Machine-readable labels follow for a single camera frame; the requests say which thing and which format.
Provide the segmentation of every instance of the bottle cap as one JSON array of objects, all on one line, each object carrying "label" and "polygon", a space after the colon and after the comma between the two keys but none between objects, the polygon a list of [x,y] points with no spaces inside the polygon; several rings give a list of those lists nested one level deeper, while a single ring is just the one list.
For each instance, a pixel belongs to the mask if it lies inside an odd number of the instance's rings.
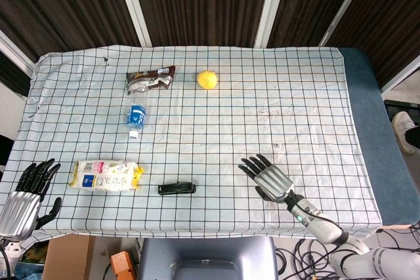
[{"label": "bottle cap", "polygon": [[137,130],[130,130],[129,131],[130,139],[137,139],[138,138],[138,131]]}]

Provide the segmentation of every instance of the sneaker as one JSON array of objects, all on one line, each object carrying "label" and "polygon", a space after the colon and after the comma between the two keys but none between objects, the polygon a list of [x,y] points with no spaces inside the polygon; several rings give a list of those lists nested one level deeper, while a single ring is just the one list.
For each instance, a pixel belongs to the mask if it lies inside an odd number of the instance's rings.
[{"label": "sneaker", "polygon": [[394,116],[392,127],[394,127],[400,149],[406,154],[415,153],[415,147],[406,140],[406,131],[415,127],[413,119],[410,118],[406,111],[401,111]]}]

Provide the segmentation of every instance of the cardboard box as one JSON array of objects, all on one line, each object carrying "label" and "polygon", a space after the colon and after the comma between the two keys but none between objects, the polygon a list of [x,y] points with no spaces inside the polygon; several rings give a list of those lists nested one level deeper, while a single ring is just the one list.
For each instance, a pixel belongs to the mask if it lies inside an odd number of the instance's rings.
[{"label": "cardboard box", "polygon": [[94,237],[76,234],[50,240],[42,279],[88,279],[94,240]]}]

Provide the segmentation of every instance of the lemon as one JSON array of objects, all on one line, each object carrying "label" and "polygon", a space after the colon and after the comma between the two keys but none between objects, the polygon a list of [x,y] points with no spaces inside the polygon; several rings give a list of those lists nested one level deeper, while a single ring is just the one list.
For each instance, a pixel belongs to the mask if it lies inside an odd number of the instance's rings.
[{"label": "lemon", "polygon": [[198,84],[206,90],[216,87],[217,76],[214,71],[204,70],[197,77]]}]

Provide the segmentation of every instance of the blue mat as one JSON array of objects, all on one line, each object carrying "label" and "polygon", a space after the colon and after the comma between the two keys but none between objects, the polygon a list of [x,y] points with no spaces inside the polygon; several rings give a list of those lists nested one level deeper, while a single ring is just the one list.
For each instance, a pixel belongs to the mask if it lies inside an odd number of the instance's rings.
[{"label": "blue mat", "polygon": [[384,226],[420,220],[420,198],[396,143],[369,58],[340,49],[367,173]]}]

